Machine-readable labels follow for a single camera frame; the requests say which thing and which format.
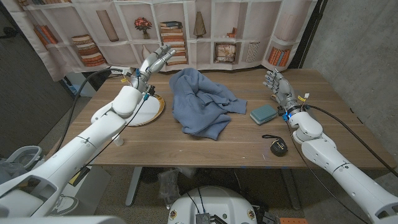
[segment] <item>wooden table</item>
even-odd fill
[[[282,118],[258,126],[250,118],[250,112],[265,104],[277,108],[270,99],[272,92],[262,82],[264,69],[251,69],[240,72],[204,73],[211,81],[226,85],[238,98],[248,101],[246,114],[232,114],[232,120],[221,132],[217,141],[199,138],[182,133],[182,125],[172,116],[173,94],[169,87],[172,75],[153,75],[149,83],[154,85],[156,93],[165,100],[164,112],[153,122],[139,127],[126,128],[121,137],[124,144],[117,147],[110,144],[100,154],[94,165],[134,166],[126,205],[131,205],[137,189],[137,183],[143,166],[157,167],[247,167],[247,168],[304,168],[306,167],[290,139],[286,123]],[[363,138],[373,150],[391,167],[396,163],[392,156],[381,146],[364,124],[353,114],[345,102],[332,89],[330,84],[316,70],[287,70],[283,75],[301,93],[310,93],[307,103],[331,112],[345,122],[356,134]],[[64,144],[72,140],[90,125],[92,115],[109,103],[125,85],[118,79],[107,80],[84,110],[72,123]],[[382,169],[384,166],[359,143],[344,127],[331,117],[312,110],[323,126],[324,132],[334,140],[338,150],[359,168]],[[289,151],[284,157],[273,155],[269,146],[271,139],[263,139],[263,134],[282,137]],[[284,180],[291,182],[292,177],[284,174]],[[297,191],[288,188],[292,205],[299,208]]]

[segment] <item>plate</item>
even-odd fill
[[[134,113],[129,118],[126,118],[126,122],[129,122],[131,118],[137,113],[138,108],[141,106],[144,99],[139,102]],[[142,108],[138,111],[136,117],[128,124],[128,126],[140,126],[151,121],[155,120],[164,110],[165,101],[164,99],[155,94],[154,96],[150,96],[148,100],[144,103]]]

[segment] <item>blue connector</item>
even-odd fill
[[[139,73],[139,69],[136,68],[136,77],[139,78],[141,76],[141,73]]]
[[[147,94],[144,96],[144,101],[148,100],[148,98],[149,98],[149,94],[147,93]]]
[[[288,120],[286,114],[283,114],[283,115],[282,115],[282,118],[284,119],[284,121],[287,121],[287,120]]]

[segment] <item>black tape measure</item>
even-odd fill
[[[262,136],[262,138],[269,139],[269,138],[275,138],[276,140],[272,142],[271,144],[271,152],[274,153],[275,156],[284,156],[287,152],[287,145],[285,141],[279,137],[279,136],[273,136],[270,134],[265,134]]]

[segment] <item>table leg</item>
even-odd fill
[[[296,184],[293,179],[293,174],[291,169],[281,169],[282,178],[284,179],[287,194],[289,196],[290,202],[294,210],[301,209],[301,203],[299,199],[299,194],[297,193]]]
[[[127,193],[127,198],[126,198],[126,206],[131,206],[134,201],[134,197],[136,196],[137,192],[139,178],[141,176],[141,171],[142,167],[135,167],[134,171],[132,172],[129,192]]]

